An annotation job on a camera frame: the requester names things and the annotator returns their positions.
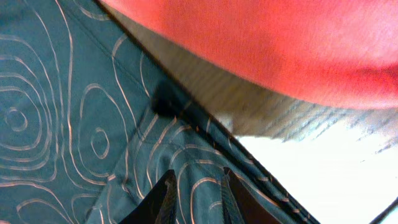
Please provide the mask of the black orange-patterned jersey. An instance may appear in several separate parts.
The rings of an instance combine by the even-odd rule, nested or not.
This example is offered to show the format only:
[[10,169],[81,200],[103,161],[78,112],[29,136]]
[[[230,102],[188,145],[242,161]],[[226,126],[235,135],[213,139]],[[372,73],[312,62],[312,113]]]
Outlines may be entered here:
[[1,2],[2,223],[119,223],[169,169],[176,223],[224,223],[223,167],[315,223],[95,1]]

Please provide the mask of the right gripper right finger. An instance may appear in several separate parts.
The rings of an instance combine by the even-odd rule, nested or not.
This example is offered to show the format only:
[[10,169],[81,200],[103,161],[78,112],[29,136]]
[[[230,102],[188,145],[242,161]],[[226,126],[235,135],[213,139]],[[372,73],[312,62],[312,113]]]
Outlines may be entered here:
[[225,224],[280,224],[240,182],[229,168],[223,167],[221,204]]

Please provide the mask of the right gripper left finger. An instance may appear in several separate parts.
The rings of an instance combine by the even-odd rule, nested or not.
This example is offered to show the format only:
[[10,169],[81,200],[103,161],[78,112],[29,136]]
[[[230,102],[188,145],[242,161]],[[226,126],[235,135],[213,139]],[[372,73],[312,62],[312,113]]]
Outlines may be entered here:
[[169,169],[119,224],[176,224],[177,179]]

